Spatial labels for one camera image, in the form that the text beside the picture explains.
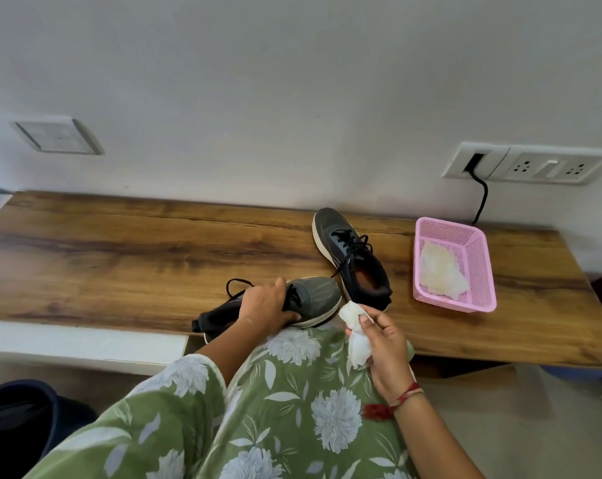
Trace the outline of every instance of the black power cord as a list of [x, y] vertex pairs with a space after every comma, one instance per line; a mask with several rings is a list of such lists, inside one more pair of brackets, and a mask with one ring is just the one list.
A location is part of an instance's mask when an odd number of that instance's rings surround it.
[[476, 212], [476, 217], [474, 217], [474, 221], [472, 222], [472, 225], [476, 225], [476, 222], [478, 222], [479, 218], [481, 217], [483, 208], [485, 208], [485, 202], [488, 200], [488, 192], [489, 192], [488, 184], [485, 183], [484, 181], [482, 181], [481, 178], [476, 176], [474, 173], [474, 169], [476, 169], [476, 166], [478, 166], [478, 164], [481, 161], [481, 159], [483, 158], [483, 156], [485, 156], [485, 154], [481, 154], [481, 153], [477, 152], [474, 156], [472, 156], [472, 159], [470, 160], [469, 163], [467, 163], [467, 166], [465, 167], [465, 171], [470, 174], [472, 179], [474, 181], [476, 181], [477, 183], [480, 183], [481, 186], [483, 187], [483, 200], [481, 201], [481, 206], [479, 207], [479, 211]]

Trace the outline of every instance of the tile floor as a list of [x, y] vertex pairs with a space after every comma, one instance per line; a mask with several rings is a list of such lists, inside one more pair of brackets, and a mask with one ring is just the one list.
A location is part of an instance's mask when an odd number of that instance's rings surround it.
[[[17, 378], [47, 381], [101, 412], [144, 377], [0, 363], [0, 383]], [[516, 365], [422, 384], [488, 478], [602, 479], [600, 382], [563, 382]]]

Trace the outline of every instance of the person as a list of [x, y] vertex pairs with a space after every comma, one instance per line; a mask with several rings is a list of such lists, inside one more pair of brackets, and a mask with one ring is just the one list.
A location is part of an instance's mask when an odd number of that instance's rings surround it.
[[[364, 307], [372, 357], [355, 370], [343, 330], [286, 327], [299, 317], [281, 311], [285, 294], [281, 277], [247, 289], [224, 333], [134, 387], [26, 477], [483, 478], [414, 385], [387, 314]], [[406, 390], [389, 419], [365, 416]]]

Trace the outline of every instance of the forearm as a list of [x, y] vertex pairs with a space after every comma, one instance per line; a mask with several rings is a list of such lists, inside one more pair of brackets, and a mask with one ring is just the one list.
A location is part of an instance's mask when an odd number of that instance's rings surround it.
[[237, 321], [218, 338], [198, 350], [197, 354], [207, 356], [215, 362], [228, 385], [250, 353], [265, 341], [266, 335], [249, 322]]
[[423, 394], [395, 412], [421, 479], [485, 479]]

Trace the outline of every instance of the wall switch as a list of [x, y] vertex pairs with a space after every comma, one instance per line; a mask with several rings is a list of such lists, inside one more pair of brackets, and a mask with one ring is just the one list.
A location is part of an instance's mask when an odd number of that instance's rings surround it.
[[489, 181], [587, 184], [602, 168], [602, 149], [512, 146]]
[[44, 117], [15, 121], [15, 129], [26, 143], [41, 152], [99, 154], [99, 146], [87, 129], [71, 117]]
[[479, 164], [474, 169], [474, 174], [485, 179], [497, 168], [509, 151], [508, 145], [497, 145], [489, 143], [465, 142], [458, 148], [456, 155], [449, 162], [443, 172], [445, 178], [471, 178], [465, 171], [467, 164], [475, 154], [482, 154]]

